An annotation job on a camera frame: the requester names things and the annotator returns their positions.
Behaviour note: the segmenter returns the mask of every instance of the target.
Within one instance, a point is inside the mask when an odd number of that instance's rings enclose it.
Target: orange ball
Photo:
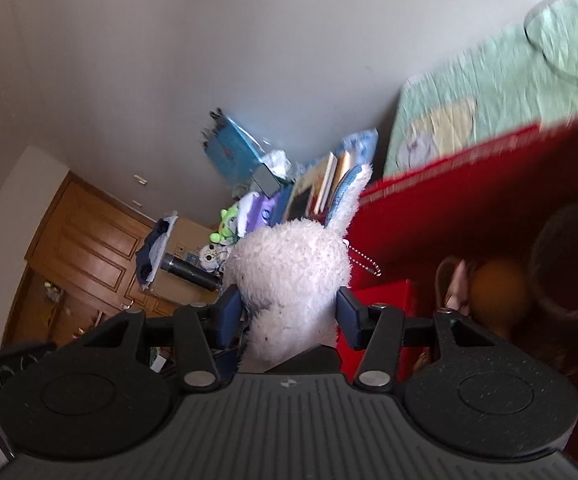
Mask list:
[[[531,309],[525,269],[513,260],[491,260],[470,280],[470,308],[474,319],[505,339]]]

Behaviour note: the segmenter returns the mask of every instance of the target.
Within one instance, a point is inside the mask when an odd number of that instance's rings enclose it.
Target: silver screw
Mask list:
[[[205,370],[194,370],[193,372],[185,374],[183,379],[189,386],[204,388],[205,386],[211,386],[213,384],[215,375]]]
[[[374,386],[378,388],[388,384],[391,378],[389,377],[389,374],[381,372],[380,370],[367,370],[360,374],[358,380],[365,386]]]

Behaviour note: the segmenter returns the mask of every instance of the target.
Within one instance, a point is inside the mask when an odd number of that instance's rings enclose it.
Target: red surface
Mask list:
[[[387,303],[405,312],[405,316],[415,316],[415,300],[411,283],[407,281],[388,283],[386,285],[355,290],[355,296],[366,305],[372,303]],[[349,382],[354,379],[355,371],[360,364],[364,350],[352,350],[343,336],[338,337],[336,346],[342,365],[340,371],[347,376]],[[403,381],[410,377],[413,365],[418,358],[419,351],[403,349],[400,355],[398,379]]]
[[[527,261],[547,218],[571,202],[578,202],[578,121],[551,129],[531,126],[381,180],[362,195],[348,239],[383,275],[354,268],[352,288],[360,295],[365,288],[411,280],[417,314],[429,315],[442,259]],[[573,348],[569,367],[578,366],[578,340]],[[578,372],[572,381],[578,389]],[[578,461],[578,424],[567,451]]]

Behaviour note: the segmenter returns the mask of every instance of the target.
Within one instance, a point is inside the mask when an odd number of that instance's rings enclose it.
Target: book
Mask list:
[[[351,153],[349,152],[342,152],[338,155],[338,162],[336,164],[336,171],[333,173],[331,179],[331,186],[328,190],[327,202],[322,208],[322,211],[327,211],[331,206],[331,201],[333,200],[334,195],[336,194],[336,189],[338,188],[338,184],[347,174],[347,172],[351,169]]]
[[[310,217],[320,213],[322,205],[327,199],[327,188],[331,188],[335,167],[336,157],[332,152],[329,152],[298,177],[293,184],[283,221]]]

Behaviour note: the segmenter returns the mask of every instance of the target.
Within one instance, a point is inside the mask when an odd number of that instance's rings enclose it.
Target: black cylinder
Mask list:
[[[210,274],[206,270],[199,269],[180,258],[176,258],[173,254],[165,253],[162,256],[160,269],[207,290],[218,290],[220,287],[220,279],[217,276]]]

